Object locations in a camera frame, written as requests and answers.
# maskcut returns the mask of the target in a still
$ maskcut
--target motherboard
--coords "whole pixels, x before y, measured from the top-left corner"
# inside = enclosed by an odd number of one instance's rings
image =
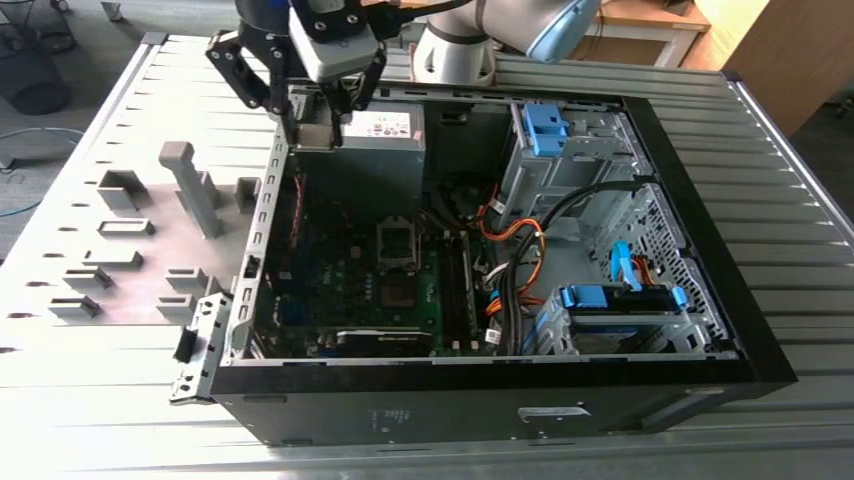
[[[403,217],[352,225],[342,212],[314,212],[280,268],[272,321],[256,329],[266,355],[472,354],[482,334],[466,233]]]

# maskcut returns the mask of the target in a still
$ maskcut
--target blue connector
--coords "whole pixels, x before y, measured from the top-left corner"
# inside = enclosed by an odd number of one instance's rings
[[[605,288],[601,285],[572,285],[575,306],[579,308],[609,308]]]
[[[673,299],[677,301],[677,306],[679,307],[679,310],[685,311],[686,308],[689,308],[689,294],[685,292],[685,288],[682,287],[673,287],[673,290],[670,291],[673,294]]]
[[[633,292],[643,290],[641,282],[635,278],[635,271],[631,266],[631,250],[629,243],[623,240],[614,242],[611,247],[611,281],[619,281],[619,274],[623,273],[623,282],[631,286]]]
[[[570,137],[570,122],[563,120],[556,105],[524,106],[524,123],[534,144],[534,155],[556,157],[563,152]]]
[[[575,306],[575,300],[572,299],[572,291],[568,288],[560,289],[560,301],[563,303],[563,308],[570,308]]]

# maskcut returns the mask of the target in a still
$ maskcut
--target slotted aluminum table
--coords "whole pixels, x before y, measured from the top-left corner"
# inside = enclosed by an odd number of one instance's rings
[[[801,381],[651,436],[524,442],[267,449],[219,406],[171,407],[179,326],[157,310],[175,295],[168,268],[202,268],[230,285],[247,240],[230,190],[258,177],[275,126],[248,111],[210,66],[207,39],[143,44],[0,269],[3,469],[27,472],[255,472],[279,478],[835,478],[854,467],[854,254],[851,224],[745,86],[718,73],[502,58],[504,87],[650,99],[706,200]],[[254,67],[260,65],[252,60]],[[390,56],[387,77],[408,78]],[[196,146],[223,198],[226,234],[200,239],[157,164],[164,140]],[[101,237],[116,215],[96,194],[105,170],[133,170],[151,237]],[[91,294],[101,313],[47,310],[75,292],[60,279],[87,251],[136,251]]]

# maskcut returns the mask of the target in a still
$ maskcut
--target trash bin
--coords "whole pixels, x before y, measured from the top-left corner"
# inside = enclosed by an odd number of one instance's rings
[[[0,0],[0,13],[12,25],[27,25],[41,35],[44,53],[67,52],[77,40],[65,21],[68,3],[57,0]]]
[[[35,28],[0,23],[0,96],[24,115],[55,112],[69,99],[68,86],[39,45]]]

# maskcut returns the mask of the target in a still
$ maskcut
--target white sticker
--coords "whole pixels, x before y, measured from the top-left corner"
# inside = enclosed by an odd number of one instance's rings
[[[498,345],[502,341],[502,332],[499,332],[498,330],[492,330],[491,328],[487,329],[484,340],[487,343]]]
[[[411,138],[406,112],[352,112],[352,121],[342,125],[346,137]]]
[[[504,204],[495,198],[490,200],[490,207],[492,207],[492,210],[495,210],[495,213],[498,213],[499,215],[504,213]]]

